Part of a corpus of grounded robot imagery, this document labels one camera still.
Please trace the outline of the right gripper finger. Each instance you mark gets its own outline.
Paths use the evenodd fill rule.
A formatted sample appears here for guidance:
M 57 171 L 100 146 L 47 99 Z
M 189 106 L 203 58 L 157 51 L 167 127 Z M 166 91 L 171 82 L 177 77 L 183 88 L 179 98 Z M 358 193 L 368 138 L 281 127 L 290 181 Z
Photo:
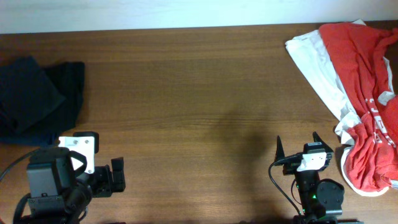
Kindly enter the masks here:
M 281 140 L 280 136 L 277 136 L 274 162 L 281 161 L 284 158 L 285 158 L 285 153 L 284 153 L 284 148 L 282 145 L 282 140 Z
M 314 142 L 320 143 L 321 147 L 325 150 L 326 153 L 330 154 L 334 153 L 333 149 L 321 139 L 321 137 L 317 134 L 316 131 L 312 133 L 312 137 Z

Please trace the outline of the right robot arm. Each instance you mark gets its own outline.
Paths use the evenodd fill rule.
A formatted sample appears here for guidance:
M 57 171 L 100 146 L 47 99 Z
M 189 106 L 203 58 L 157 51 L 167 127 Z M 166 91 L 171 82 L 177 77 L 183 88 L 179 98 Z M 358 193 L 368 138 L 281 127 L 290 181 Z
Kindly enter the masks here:
M 333 149 L 314 132 L 313 142 L 303 145 L 303 151 L 286 156 L 282 140 L 278 136 L 274 162 L 268 168 L 271 182 L 280 193 L 293 205 L 297 214 L 292 222 L 298 224 L 362 224 L 359 220 L 340 220 L 343 214 L 342 204 L 345 188 L 332 179 L 321 179 L 333 157 Z M 272 177 L 272 168 L 281 166 L 284 176 L 293 175 L 292 188 L 298 190 L 299 201 L 289 197 Z

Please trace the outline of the black Nike t-shirt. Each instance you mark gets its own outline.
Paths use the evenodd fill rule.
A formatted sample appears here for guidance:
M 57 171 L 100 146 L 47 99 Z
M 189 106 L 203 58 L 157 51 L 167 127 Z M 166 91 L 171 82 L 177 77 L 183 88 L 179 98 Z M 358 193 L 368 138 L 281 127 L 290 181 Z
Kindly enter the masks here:
M 34 58 L 19 58 L 1 67 L 2 136 L 27 131 L 64 101 Z

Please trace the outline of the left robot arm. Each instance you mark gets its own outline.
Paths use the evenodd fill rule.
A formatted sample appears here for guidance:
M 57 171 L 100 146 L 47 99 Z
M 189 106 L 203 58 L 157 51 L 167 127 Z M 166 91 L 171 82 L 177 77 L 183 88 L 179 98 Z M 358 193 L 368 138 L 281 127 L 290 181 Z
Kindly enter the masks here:
M 65 147 L 41 148 L 29 154 L 30 192 L 16 206 L 13 223 L 80 223 L 94 198 L 106 198 L 126 188 L 124 159 L 96 166 L 86 173 L 87 158 Z

